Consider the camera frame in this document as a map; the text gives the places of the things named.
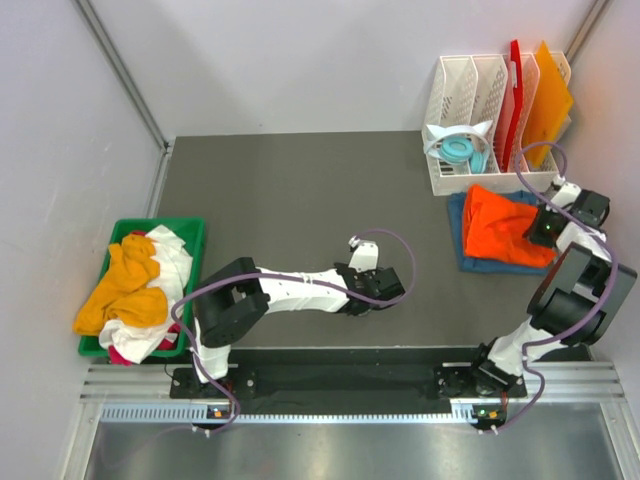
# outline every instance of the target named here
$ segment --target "metal frame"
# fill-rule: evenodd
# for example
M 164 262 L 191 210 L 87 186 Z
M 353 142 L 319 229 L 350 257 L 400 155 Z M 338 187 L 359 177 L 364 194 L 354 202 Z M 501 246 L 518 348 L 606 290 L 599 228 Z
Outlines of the metal frame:
M 169 374 L 176 368 L 190 365 L 167 366 Z M 603 417 L 624 478 L 640 478 L 640 434 L 631 416 L 629 405 L 620 385 L 620 379 L 611 362 L 539 362 L 535 364 L 546 378 L 547 384 L 540 403 L 597 403 Z M 220 405 L 225 400 L 175 400 L 169 397 L 171 379 L 164 372 L 164 365 L 92 365 L 89 367 L 80 402 L 82 409 L 77 418 L 77 431 L 69 449 L 62 478 L 83 478 L 88 465 L 91 447 L 95 441 L 97 425 L 103 410 L 120 406 L 156 409 L 175 409 L 179 405 Z M 540 386 L 537 377 L 525 375 L 529 397 L 511 399 L 514 403 L 526 403 Z M 470 404 L 488 403 L 481 398 L 452 400 L 454 417 L 465 421 L 465 411 Z M 241 415 L 241 423 L 461 423 L 443 416 L 428 415 L 368 415 L 368 416 L 293 416 L 293 415 Z M 159 418 L 158 423 L 176 423 Z
M 158 161 L 158 167 L 154 176 L 153 184 L 151 185 L 151 191 L 149 192 L 149 199 L 147 200 L 147 208 L 145 216 L 147 218 L 154 218 L 158 213 L 160 207 L 160 199 L 162 198 L 162 190 L 164 189 L 164 183 L 167 180 L 167 173 L 169 172 L 169 163 L 171 162 L 171 156 L 173 155 L 172 141 L 169 143 L 166 149 L 163 149 L 160 153 L 160 160 Z
M 155 216 L 171 158 L 172 145 L 162 133 L 144 101 L 91 0 L 73 0 L 73 3 L 111 65 L 120 85 L 140 115 L 149 134 L 161 149 L 161 159 L 158 163 L 146 212 L 147 216 Z M 565 50 L 569 62 L 572 63 L 575 60 L 578 52 L 593 33 L 598 20 L 602 18 L 610 3 L 611 0 L 595 0 L 592 3 L 587 15 Z M 170 369 L 181 366 L 184 365 L 174 365 Z M 625 478 L 640 478 L 640 435 L 631 416 L 613 364 L 609 362 L 563 362 L 540 363 L 536 367 L 547 379 L 546 391 L 540 399 L 542 403 L 589 402 L 601 405 L 611 442 Z M 539 381 L 535 377 L 525 377 L 525 383 L 530 391 L 535 391 L 539 387 Z M 143 403 L 158 406 L 176 405 L 177 401 L 169 398 L 169 388 L 170 379 L 165 375 L 161 365 L 130 368 L 113 365 L 91 366 L 82 390 L 80 408 L 75 419 L 75 435 L 69 446 L 61 478 L 84 478 L 91 449 L 95 442 L 98 423 L 105 405 L 114 403 Z M 483 401 L 482 399 L 458 399 L 452 403 L 462 406 L 465 403 L 473 402 L 477 404 Z M 513 399 L 512 401 L 526 402 L 527 399 Z M 212 405 L 216 401 L 207 401 L 206 403 Z M 286 420 L 317 422 L 327 419 L 291 417 Z M 330 422 L 339 420 L 340 418 L 328 419 Z M 379 418 L 367 418 L 364 420 L 380 421 Z M 283 418 L 280 416 L 272 416 L 270 418 L 247 416 L 245 421 L 280 422 L 283 421 Z
M 109 37 L 100 17 L 93 6 L 91 0 L 72 0 L 76 5 L 80 16 L 83 18 L 98 46 L 102 50 L 106 60 L 113 69 L 113 73 L 120 82 L 125 94 L 131 100 L 134 108 L 140 115 L 149 134 L 156 144 L 166 152 L 169 149 L 170 142 L 162 133 L 158 126 L 158 122 L 154 118 L 151 110 L 145 102 L 140 90 L 136 86 L 133 76 L 127 69 L 118 49 Z M 593 33 L 596 24 L 602 18 L 612 0 L 594 0 L 589 8 L 586 16 L 580 22 L 576 33 L 573 35 L 569 45 L 565 49 L 565 55 L 569 63 L 573 63 L 576 55 L 582 49 L 586 41 Z
M 564 54 L 570 64 L 573 64 L 576 56 L 580 50 L 582 50 L 582 47 L 584 47 L 589 37 L 591 37 L 596 24 L 600 19 L 602 19 L 607 8 L 611 6 L 611 2 L 612 0 L 594 0 L 591 4 L 587 15 L 584 17 L 582 22 L 580 22 L 580 26 L 569 42 L 569 46 L 565 50 Z
M 210 404 L 199 403 L 155 403 L 128 404 L 106 403 L 102 407 L 102 423 L 198 423 L 224 424 L 227 420 L 208 418 L 210 406 L 220 405 L 220 402 Z M 236 424 L 293 424 L 293 425 L 326 425 L 326 424 L 469 424 L 477 423 L 473 417 L 473 406 L 455 404 L 451 406 L 451 413 L 423 413 L 413 415 L 240 415 Z
M 90 0 L 73 0 L 73 3 L 76 5 L 80 16 L 89 27 L 93 38 L 98 43 L 102 53 L 104 53 L 107 62 L 111 65 L 114 75 L 120 82 L 124 93 L 129 97 L 129 100 L 131 100 L 131 103 L 140 115 L 140 118 L 149 131 L 149 134 L 158 147 L 165 152 L 169 148 L 169 141 L 163 135 L 162 130 L 160 130 L 156 119 L 153 117 L 153 114 L 144 101 L 140 90 L 138 90 L 133 77 L 129 73 L 129 70 L 127 70 L 118 50 L 111 41 L 111 38 L 104 28 L 93 4 Z

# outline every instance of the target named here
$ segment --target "metal floor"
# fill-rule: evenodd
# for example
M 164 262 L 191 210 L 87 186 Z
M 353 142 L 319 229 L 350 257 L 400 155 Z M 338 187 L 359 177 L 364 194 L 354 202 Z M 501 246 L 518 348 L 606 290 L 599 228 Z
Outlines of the metal floor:
M 463 425 L 239 425 L 209 440 L 172 431 L 138 450 L 167 428 L 100 424 L 85 478 L 622 479 L 596 404 L 537 406 L 498 437 Z
M 419 132 L 179 137 L 158 216 L 204 217 L 202 275 L 240 256 L 279 271 L 347 261 L 347 241 L 372 227 L 413 247 L 418 281 L 401 305 L 362 318 L 272 314 L 243 346 L 476 345 L 525 318 L 541 277 L 458 271 L 446 198 L 431 194 Z M 407 255 L 376 237 L 380 265 L 409 281 Z

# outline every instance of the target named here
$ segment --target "white plastic organizer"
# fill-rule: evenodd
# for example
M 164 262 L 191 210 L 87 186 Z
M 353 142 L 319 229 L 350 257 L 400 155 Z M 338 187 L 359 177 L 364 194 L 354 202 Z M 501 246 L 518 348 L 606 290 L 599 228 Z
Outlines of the white plastic organizer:
M 571 69 L 566 58 L 562 53 L 554 53 L 553 57 L 558 64 L 558 70 L 568 82 Z M 525 98 L 514 139 L 514 147 L 517 148 L 514 148 L 512 155 L 521 148 L 522 131 L 540 76 L 534 55 L 523 54 L 522 61 Z M 487 134 L 487 140 L 492 143 L 506 82 L 507 66 L 502 55 L 440 57 L 422 128 L 423 142 L 426 143 L 426 125 L 475 125 L 485 120 L 493 120 L 491 130 Z M 467 164 L 454 166 L 430 155 L 426 157 L 434 195 L 463 192 L 473 184 L 480 184 L 497 193 L 522 189 L 515 173 L 500 172 L 493 153 L 489 156 L 487 168 L 481 174 L 472 174 Z M 520 165 L 525 178 L 539 190 L 546 189 L 558 172 L 551 154 L 547 155 L 536 171 L 529 171 L 524 161 Z

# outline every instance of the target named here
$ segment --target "orange towel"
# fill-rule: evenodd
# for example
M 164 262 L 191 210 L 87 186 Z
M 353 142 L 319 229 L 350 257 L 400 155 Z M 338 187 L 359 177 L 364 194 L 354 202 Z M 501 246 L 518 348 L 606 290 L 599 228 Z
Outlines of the orange towel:
M 480 185 L 467 193 L 462 216 L 462 245 L 465 255 L 491 258 L 505 263 L 544 268 L 555 253 L 524 238 L 537 209 L 512 202 Z
M 161 325 L 167 318 L 167 297 L 159 287 L 146 288 L 160 275 L 153 242 L 127 235 L 122 244 L 109 245 L 109 270 L 80 309 L 73 324 L 79 335 L 97 336 L 107 320 L 120 318 L 133 327 Z

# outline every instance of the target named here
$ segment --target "red cutting board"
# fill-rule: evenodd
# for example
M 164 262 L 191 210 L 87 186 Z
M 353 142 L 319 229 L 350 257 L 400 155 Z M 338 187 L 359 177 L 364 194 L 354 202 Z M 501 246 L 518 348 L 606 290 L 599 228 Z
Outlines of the red cutting board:
M 522 85 L 520 45 L 517 40 L 513 40 L 507 58 L 507 89 L 502 101 L 494 143 L 496 160 L 502 172 L 506 172 L 509 168 L 511 148 L 516 135 L 518 119 L 522 115 L 523 102 L 524 89 Z

